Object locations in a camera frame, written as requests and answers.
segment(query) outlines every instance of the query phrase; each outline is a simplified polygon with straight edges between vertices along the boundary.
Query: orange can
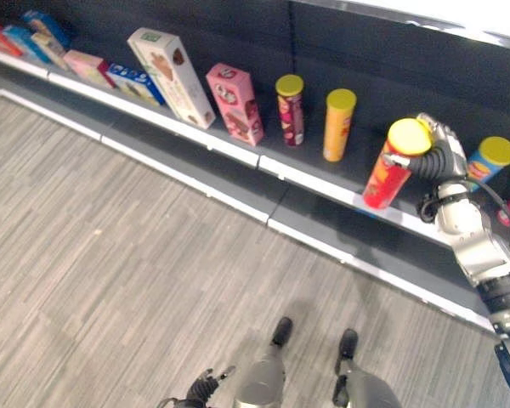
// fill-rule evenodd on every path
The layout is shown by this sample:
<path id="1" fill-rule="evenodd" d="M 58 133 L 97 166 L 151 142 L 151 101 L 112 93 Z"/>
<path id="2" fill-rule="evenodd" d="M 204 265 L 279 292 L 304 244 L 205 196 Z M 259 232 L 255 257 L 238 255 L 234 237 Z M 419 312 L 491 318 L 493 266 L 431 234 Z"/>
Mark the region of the orange can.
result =
<path id="1" fill-rule="evenodd" d="M 355 93 L 349 89 L 335 89 L 326 97 L 323 156 L 329 162 L 338 162 L 343 157 L 356 102 Z"/>
<path id="2" fill-rule="evenodd" d="M 391 125 L 363 193 L 365 204 L 377 209 L 386 208 L 410 177 L 410 170 L 386 163 L 383 154 L 415 157 L 428 151 L 431 144 L 428 128 L 417 119 L 400 119 Z"/>

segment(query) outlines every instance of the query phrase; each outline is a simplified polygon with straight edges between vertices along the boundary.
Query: yellow can lid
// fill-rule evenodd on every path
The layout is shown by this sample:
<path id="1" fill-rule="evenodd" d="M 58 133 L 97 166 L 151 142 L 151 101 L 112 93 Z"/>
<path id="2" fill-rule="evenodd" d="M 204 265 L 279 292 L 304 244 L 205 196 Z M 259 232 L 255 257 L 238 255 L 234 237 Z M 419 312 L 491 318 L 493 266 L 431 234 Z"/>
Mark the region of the yellow can lid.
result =
<path id="1" fill-rule="evenodd" d="M 326 97 L 327 106 L 339 110 L 350 110 L 355 107 L 357 97 L 355 93 L 349 89 L 335 89 L 331 91 Z"/>
<path id="2" fill-rule="evenodd" d="M 298 75 L 287 74 L 275 82 L 275 90 L 281 96 L 300 94 L 304 88 L 304 81 Z"/>
<path id="3" fill-rule="evenodd" d="M 400 119 L 388 131 L 389 143 L 401 154 L 422 155 L 431 148 L 430 132 L 417 119 Z"/>
<path id="4" fill-rule="evenodd" d="M 510 141 L 500 136 L 490 136 L 480 143 L 479 153 L 495 166 L 507 166 L 510 164 Z"/>

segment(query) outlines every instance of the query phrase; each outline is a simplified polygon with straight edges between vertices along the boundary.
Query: white box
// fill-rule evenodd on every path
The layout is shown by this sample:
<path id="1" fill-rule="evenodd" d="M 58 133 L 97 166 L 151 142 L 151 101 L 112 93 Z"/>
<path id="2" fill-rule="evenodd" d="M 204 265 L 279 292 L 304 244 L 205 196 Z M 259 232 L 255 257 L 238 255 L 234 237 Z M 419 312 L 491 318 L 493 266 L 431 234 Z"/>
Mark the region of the white box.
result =
<path id="1" fill-rule="evenodd" d="M 139 28 L 128 39 L 128 45 L 175 115 L 200 128 L 209 128 L 215 113 L 179 37 Z"/>

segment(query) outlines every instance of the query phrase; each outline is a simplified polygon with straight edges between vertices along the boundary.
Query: gray carpet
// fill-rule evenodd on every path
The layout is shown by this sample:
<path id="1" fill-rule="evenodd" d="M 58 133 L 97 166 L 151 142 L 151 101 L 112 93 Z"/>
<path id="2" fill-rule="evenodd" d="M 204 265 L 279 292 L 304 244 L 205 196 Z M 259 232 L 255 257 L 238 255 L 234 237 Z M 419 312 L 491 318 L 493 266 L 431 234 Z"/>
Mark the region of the gray carpet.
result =
<path id="1" fill-rule="evenodd" d="M 284 407 L 332 407 L 343 330 L 404 407 L 508 407 L 495 338 L 0 99 L 0 407 L 153 408 L 280 316 Z"/>

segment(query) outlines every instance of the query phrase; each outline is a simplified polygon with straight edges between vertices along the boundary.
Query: dark red can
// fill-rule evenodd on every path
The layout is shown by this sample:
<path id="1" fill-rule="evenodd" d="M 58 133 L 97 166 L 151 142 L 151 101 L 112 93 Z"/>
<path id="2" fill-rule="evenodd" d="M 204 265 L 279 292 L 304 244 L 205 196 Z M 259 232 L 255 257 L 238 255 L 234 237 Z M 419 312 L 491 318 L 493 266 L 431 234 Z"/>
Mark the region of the dark red can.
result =
<path id="1" fill-rule="evenodd" d="M 275 83 L 283 138 L 289 146 L 298 146 L 304 140 L 303 87 L 303 79 L 293 74 L 284 75 Z"/>

